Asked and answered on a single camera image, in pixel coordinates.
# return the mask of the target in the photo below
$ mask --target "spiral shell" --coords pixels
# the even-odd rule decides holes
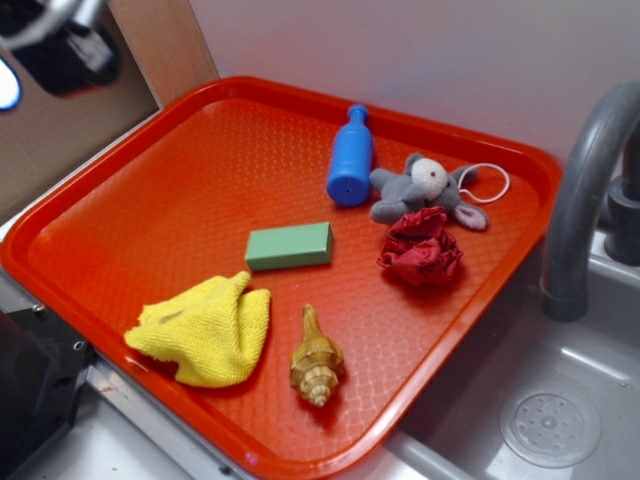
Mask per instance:
[[[291,386],[309,403],[322,407],[338,386],[338,376],[344,373],[343,363],[342,349],[322,333],[314,308],[305,305],[302,343],[291,355]]]

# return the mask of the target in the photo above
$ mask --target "blue bottle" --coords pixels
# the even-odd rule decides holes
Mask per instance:
[[[327,193],[345,207],[360,205],[369,197],[373,137],[364,122],[369,112],[364,105],[349,108],[349,123],[333,142]]]

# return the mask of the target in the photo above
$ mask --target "orange tray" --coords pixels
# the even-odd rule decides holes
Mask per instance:
[[[352,103],[251,78],[205,85],[39,202],[2,244],[15,279],[262,478],[329,476],[384,440],[540,240],[560,178],[538,150],[369,106],[374,166],[401,172],[419,151],[448,171],[492,162],[511,176],[508,193],[482,206],[487,231],[447,224],[464,252],[456,278],[412,287],[376,264],[387,227],[369,218],[375,193],[344,208],[325,191],[332,142]],[[502,188],[499,173],[479,173],[476,195]],[[325,221],[335,237],[331,264],[253,274],[250,287],[271,290],[272,303],[248,381],[188,387],[174,381],[175,364],[124,343],[143,305],[247,270],[251,231]],[[305,303],[346,357],[322,409],[289,386]]]

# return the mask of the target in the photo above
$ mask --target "yellow cloth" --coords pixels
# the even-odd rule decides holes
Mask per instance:
[[[214,277],[177,297],[146,305],[124,338],[156,360],[178,362],[176,380],[198,387],[243,382],[258,363],[269,325],[269,290],[242,295],[247,272]]]

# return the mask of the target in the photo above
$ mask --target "plush mouse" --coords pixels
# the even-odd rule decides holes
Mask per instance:
[[[407,158],[402,174],[376,168],[371,172],[370,180],[381,199],[371,208],[372,220],[393,224],[405,213],[440,205],[465,227],[478,231],[486,229],[489,219],[484,211],[460,198],[458,181],[465,169],[460,167],[448,174],[438,162],[419,153]],[[463,183],[477,176],[478,172],[471,170]]]

